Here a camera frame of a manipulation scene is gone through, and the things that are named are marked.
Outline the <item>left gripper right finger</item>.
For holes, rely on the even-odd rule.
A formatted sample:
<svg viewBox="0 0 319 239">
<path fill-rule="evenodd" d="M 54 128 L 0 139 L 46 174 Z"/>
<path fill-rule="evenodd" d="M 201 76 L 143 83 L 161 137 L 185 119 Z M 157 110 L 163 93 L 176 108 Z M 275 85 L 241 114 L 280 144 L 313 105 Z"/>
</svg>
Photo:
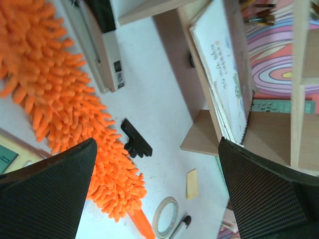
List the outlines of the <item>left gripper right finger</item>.
<svg viewBox="0 0 319 239">
<path fill-rule="evenodd" d="M 319 179 L 222 138 L 218 154 L 242 239 L 317 239 Z"/>
</svg>

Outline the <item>white black stapler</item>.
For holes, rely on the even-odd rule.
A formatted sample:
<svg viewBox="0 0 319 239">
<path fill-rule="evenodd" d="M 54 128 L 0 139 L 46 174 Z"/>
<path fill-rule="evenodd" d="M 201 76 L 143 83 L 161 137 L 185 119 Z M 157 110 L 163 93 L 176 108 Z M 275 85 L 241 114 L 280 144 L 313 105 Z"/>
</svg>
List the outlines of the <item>white black stapler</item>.
<svg viewBox="0 0 319 239">
<path fill-rule="evenodd" d="M 62 0 L 66 17 L 101 93 L 125 85 L 109 0 Z"/>
</svg>

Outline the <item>orange chenille duster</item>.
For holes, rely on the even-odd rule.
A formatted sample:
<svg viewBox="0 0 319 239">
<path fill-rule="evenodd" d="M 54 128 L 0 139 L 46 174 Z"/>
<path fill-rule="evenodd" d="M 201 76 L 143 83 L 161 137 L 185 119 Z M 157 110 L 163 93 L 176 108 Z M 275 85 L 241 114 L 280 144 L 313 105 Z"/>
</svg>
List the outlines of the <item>orange chenille duster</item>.
<svg viewBox="0 0 319 239">
<path fill-rule="evenodd" d="M 112 128 L 112 117 L 82 70 L 84 57 L 72 53 L 73 46 L 53 3 L 1 1 L 0 77 L 5 86 L 0 95 L 24 108 L 36 139 L 47 138 L 52 154 L 95 139 L 98 152 L 87 198 L 116 222 L 130 216 L 140 233 L 153 239 L 142 211 L 144 176 Z"/>
</svg>

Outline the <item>clear tape roll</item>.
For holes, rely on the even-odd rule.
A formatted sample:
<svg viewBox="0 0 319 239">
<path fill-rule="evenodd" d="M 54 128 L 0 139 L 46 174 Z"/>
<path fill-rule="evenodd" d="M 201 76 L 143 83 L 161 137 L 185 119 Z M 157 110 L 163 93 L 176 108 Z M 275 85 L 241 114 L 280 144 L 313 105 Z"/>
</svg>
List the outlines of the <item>clear tape roll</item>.
<svg viewBox="0 0 319 239">
<path fill-rule="evenodd" d="M 152 229 L 157 239 L 167 239 L 171 236 L 177 223 L 178 210 L 178 203 L 172 196 L 160 202 L 152 221 Z"/>
</svg>

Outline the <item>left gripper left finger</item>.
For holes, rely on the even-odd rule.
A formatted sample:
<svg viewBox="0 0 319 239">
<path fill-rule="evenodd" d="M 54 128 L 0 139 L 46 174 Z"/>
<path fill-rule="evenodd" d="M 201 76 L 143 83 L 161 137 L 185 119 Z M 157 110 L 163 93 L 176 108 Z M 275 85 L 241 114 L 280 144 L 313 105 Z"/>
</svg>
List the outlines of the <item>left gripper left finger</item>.
<svg viewBox="0 0 319 239">
<path fill-rule="evenodd" d="M 0 177 L 2 239 L 76 237 L 97 156 L 89 138 Z"/>
</svg>

